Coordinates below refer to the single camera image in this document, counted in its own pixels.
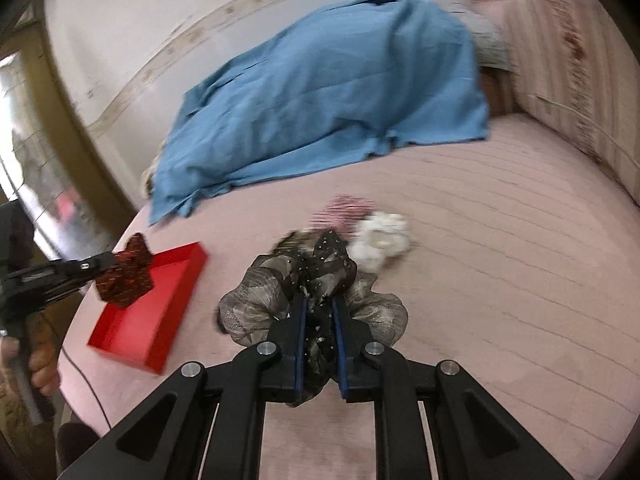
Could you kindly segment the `person's left hand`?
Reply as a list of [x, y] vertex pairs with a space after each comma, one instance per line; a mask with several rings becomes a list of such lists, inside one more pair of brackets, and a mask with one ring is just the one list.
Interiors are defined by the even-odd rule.
[[[43, 396], [50, 398], [58, 391], [61, 383], [55, 336], [42, 314], [28, 321], [27, 327], [32, 343], [28, 364], [30, 382]], [[8, 335], [1, 336], [1, 392], [13, 399], [20, 397], [16, 379], [11, 370], [11, 361], [17, 357], [18, 350], [20, 350], [20, 343], [16, 338]]]

